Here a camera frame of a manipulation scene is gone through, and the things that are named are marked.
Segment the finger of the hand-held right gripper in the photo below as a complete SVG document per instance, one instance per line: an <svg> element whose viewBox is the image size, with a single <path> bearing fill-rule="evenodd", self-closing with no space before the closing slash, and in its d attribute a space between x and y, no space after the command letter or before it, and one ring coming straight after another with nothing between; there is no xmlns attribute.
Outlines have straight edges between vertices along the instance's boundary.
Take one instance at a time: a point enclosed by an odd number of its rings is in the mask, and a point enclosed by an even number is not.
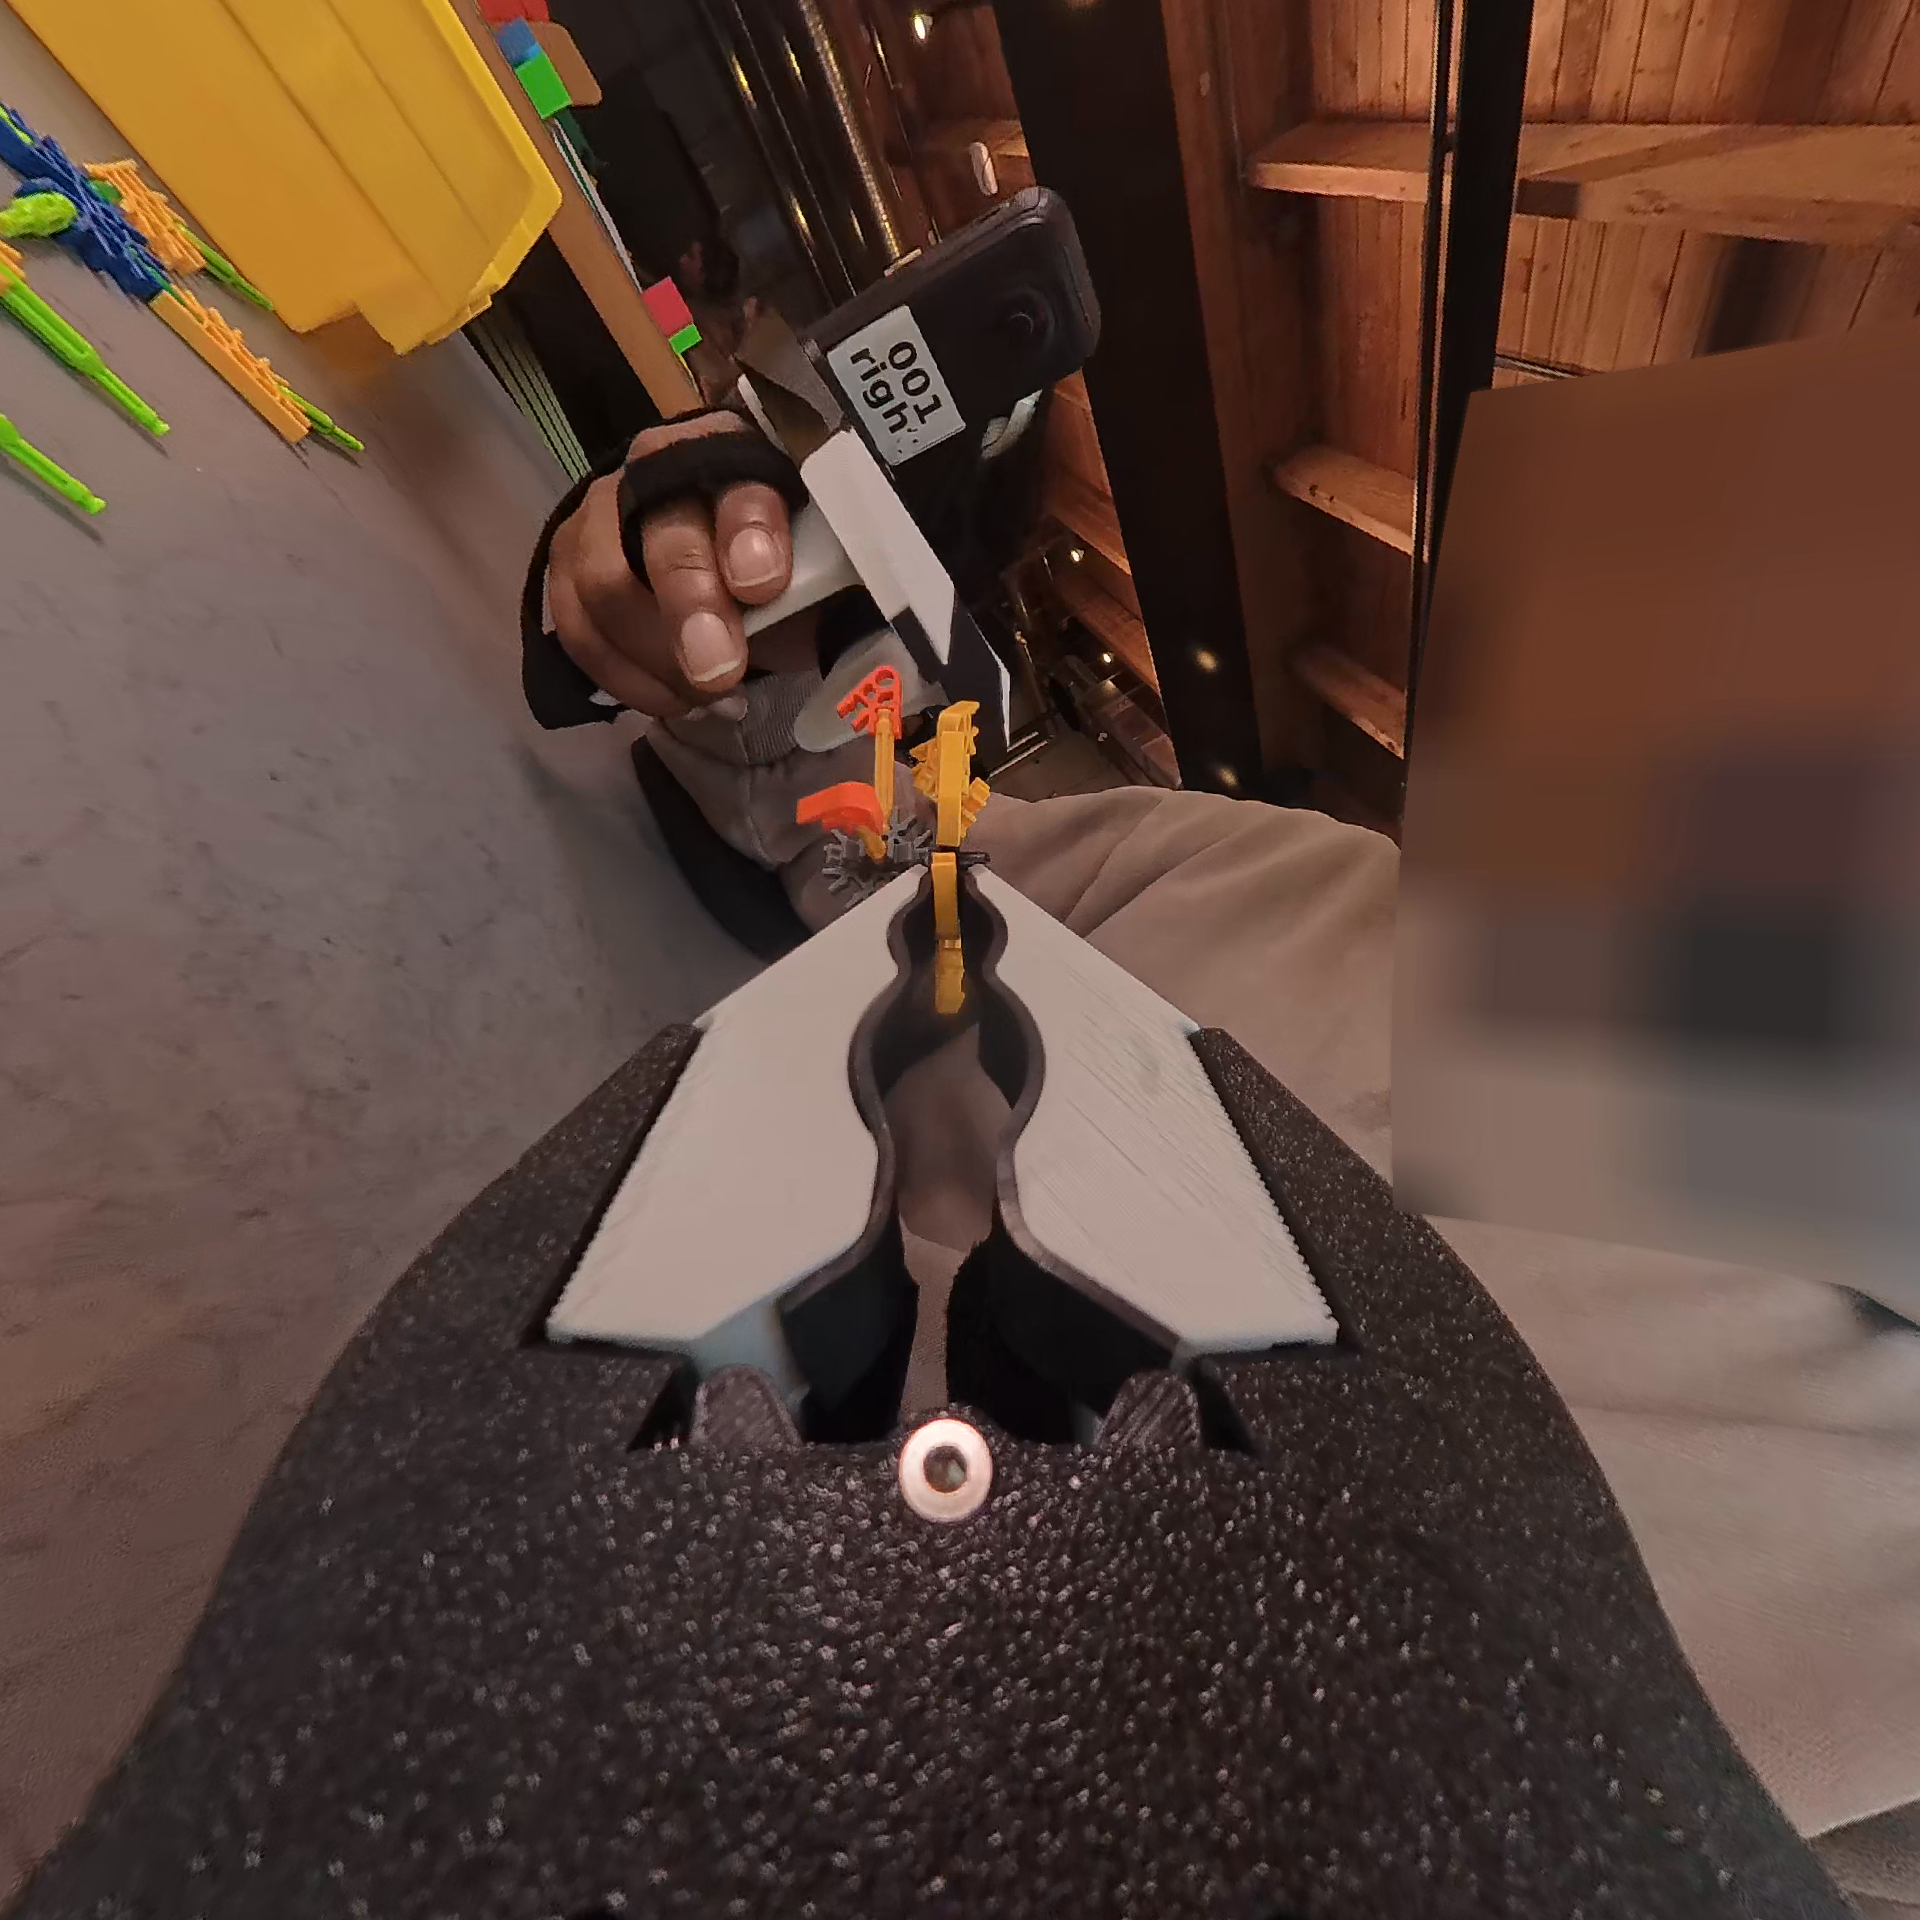
<svg viewBox="0 0 1920 1920"><path fill-rule="evenodd" d="M944 669L944 563L876 456L856 432L832 432L797 473L876 609L924 669Z"/></svg>
<svg viewBox="0 0 1920 1920"><path fill-rule="evenodd" d="M972 703L979 739L1005 738L1005 664L945 570L918 587L918 660L950 706Z"/></svg>

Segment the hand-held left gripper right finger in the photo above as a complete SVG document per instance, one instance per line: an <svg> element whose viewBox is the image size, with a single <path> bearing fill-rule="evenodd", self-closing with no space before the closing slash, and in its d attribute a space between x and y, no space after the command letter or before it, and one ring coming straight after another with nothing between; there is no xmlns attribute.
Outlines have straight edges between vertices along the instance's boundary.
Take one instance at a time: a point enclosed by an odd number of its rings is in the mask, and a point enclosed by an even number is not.
<svg viewBox="0 0 1920 1920"><path fill-rule="evenodd" d="M1334 1352L1197 1023L1004 876L968 884L977 1059L1005 1116L959 1267L959 1403L1090 1442L1136 1375Z"/></svg>

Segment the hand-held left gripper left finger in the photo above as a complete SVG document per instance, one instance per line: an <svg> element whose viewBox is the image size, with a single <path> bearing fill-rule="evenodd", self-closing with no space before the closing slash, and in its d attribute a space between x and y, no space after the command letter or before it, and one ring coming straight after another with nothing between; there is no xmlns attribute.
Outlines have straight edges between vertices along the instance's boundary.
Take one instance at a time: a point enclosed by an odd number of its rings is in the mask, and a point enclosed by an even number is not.
<svg viewBox="0 0 1920 1920"><path fill-rule="evenodd" d="M895 1426L918 1289L853 1047L898 985L894 927L918 893L914 873L885 881L698 1015L550 1342L666 1353L699 1379L750 1366L823 1442Z"/></svg>

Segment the yellow black toy wheel assembly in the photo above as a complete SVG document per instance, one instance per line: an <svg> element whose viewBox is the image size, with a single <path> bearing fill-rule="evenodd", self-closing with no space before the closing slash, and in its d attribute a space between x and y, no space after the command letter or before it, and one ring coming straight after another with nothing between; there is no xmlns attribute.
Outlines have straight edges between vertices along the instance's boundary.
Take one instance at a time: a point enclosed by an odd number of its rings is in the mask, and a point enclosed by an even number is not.
<svg viewBox="0 0 1920 1920"><path fill-rule="evenodd" d="M961 699L942 708L932 733L907 754L914 793L932 806L930 824L911 813L898 793L903 723L899 669L891 664L867 669L832 710L853 736L869 741L871 774L803 793L796 803L796 824L823 831L828 889L847 902L865 900L910 866L924 866L932 912L930 1007L938 1017L956 1017L968 999L963 843L991 793L974 768L977 706Z"/></svg>

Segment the person's right forearm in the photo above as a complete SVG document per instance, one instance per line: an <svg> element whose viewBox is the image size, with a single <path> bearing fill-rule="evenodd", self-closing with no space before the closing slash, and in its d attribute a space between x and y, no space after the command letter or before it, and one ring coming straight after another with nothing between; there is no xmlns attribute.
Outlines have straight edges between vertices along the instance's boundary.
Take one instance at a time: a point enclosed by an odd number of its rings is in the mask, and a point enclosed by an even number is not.
<svg viewBox="0 0 1920 1920"><path fill-rule="evenodd" d="M823 872L799 800L865 775L856 738L799 750L817 674L752 681L649 723L642 790L698 900L779 958L856 902ZM995 790L968 848L1201 1028L1235 1038L1380 1176L1390 1173L1388 1026L1396 845L1302 807L1111 783Z"/></svg>

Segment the grey desk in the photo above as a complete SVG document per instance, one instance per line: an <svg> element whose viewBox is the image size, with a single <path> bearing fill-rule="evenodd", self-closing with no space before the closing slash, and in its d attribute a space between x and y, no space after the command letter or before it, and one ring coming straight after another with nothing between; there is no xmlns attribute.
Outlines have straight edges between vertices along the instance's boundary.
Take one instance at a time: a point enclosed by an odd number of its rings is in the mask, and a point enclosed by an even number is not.
<svg viewBox="0 0 1920 1920"><path fill-rule="evenodd" d="M756 971L629 729L540 732L516 602L564 468L464 336L254 345L281 441L62 249L31 285L163 440L3 321L1 1877L151 1708L343 1339L658 1028Z"/></svg>

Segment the person's right hand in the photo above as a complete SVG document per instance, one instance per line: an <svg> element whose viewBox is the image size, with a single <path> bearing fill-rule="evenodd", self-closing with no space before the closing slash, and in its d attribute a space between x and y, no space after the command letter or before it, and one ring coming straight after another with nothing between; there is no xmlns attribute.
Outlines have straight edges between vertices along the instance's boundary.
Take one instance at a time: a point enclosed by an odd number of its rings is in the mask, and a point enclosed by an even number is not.
<svg viewBox="0 0 1920 1920"><path fill-rule="evenodd" d="M571 485L519 595L521 693L541 729L675 717L750 674L746 613L794 577L794 462L730 407L642 429Z"/></svg>

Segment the person's torso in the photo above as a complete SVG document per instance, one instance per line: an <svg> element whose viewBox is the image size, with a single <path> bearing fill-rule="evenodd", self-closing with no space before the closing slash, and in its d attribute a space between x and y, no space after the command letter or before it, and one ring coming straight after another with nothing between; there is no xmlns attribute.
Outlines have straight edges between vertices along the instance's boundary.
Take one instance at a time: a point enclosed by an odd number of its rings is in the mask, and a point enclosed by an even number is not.
<svg viewBox="0 0 1920 1920"><path fill-rule="evenodd" d="M1435 1230L1569 1405L1760 1782L1860 1914L1915 1916L1915 1323L1820 1277Z"/></svg>

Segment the yellow plastic bin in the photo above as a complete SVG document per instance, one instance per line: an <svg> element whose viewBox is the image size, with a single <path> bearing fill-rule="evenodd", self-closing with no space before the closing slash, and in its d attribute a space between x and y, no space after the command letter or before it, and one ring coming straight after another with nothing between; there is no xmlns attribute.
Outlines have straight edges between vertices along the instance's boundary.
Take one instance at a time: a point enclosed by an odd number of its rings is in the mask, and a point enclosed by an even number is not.
<svg viewBox="0 0 1920 1920"><path fill-rule="evenodd" d="M475 4L14 2L295 332L396 356L481 313L564 204Z"/></svg>

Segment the large blue green toy assembly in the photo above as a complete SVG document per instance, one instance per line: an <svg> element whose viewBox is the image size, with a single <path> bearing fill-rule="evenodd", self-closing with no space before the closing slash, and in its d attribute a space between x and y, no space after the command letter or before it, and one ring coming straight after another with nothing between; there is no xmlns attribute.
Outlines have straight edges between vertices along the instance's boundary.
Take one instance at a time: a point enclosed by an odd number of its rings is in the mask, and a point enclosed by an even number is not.
<svg viewBox="0 0 1920 1920"><path fill-rule="evenodd" d="M171 433L171 423L108 367L101 351L68 324L53 306L35 294L22 268L10 257L1 261L1 307L3 313L65 372L103 395L143 433L154 440L163 440ZM1 456L12 468L26 473L82 515L105 514L108 501L82 477L62 468L35 446L5 413L1 416Z"/></svg>

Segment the small blue green toy assembly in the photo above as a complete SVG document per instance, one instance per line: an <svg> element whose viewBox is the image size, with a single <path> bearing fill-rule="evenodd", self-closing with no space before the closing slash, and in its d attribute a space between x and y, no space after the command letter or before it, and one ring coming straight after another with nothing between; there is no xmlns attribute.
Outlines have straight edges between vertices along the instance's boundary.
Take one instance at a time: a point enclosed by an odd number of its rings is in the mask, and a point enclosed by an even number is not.
<svg viewBox="0 0 1920 1920"><path fill-rule="evenodd" d="M276 311L273 300L189 226L131 157L77 162L1 108L1 162L12 175L1 211L3 261L20 266L34 291L22 245L49 241L158 320L280 440L315 440L349 459L366 452L357 436L298 393L217 304L198 294L195 281L203 280L251 309Z"/></svg>

